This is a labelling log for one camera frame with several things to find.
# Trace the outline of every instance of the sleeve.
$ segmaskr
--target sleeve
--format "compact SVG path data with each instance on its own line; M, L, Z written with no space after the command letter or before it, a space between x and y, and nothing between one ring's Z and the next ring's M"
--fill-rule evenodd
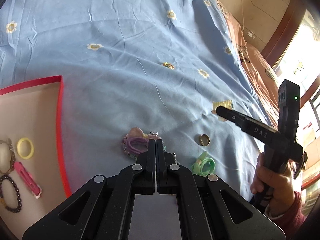
M301 213L301 193L295 191L294 195L294 203L283 215L280 215L278 217L271 217L269 206L267 206L265 211L265 216L272 220L284 231L287 239L290 239L292 236L294 236L294 234L298 231L298 229L306 219L305 216Z

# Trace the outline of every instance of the bed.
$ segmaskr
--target bed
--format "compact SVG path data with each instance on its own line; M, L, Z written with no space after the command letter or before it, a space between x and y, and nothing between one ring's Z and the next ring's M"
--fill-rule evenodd
M232 100L236 111L276 126L277 85L238 25L217 0L6 0L0 87L63 76L71 192L97 174L110 177L133 164L121 141L137 126L158 132L186 167L207 151L215 173L250 200L263 144L219 120L212 105ZM210 137L206 147L201 134ZM180 239L174 196L136 197L129 239L142 233Z

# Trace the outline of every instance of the green hair tie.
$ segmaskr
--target green hair tie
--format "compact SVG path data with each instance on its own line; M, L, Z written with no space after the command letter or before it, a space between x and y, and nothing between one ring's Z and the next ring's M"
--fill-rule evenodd
M207 152L203 152L196 162L191 166L191 171L193 174L206 177L208 174L214 172L216 163L212 158L207 157L207 155Z

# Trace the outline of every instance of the purple scrunchie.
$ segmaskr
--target purple scrunchie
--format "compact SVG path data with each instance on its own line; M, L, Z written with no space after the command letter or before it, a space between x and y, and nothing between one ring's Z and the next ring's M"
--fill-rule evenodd
M132 144L134 144L134 143L138 144L139 143L139 144L143 144L143 145L148 147L148 141L149 141L148 139L145 139L143 137L130 137L127 140L127 147L128 147L130 152L132 152L133 154L139 155L140 153L143 153L145 151L134 148L132 146Z

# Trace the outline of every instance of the red sleeve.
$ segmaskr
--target red sleeve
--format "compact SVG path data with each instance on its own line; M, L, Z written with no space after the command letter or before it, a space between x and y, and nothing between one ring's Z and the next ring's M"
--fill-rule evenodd
M294 192L295 200L293 205L287 210L284 215L273 222L278 225L285 233L287 239L290 239L298 231L300 226L306 219L301 213L301 193Z

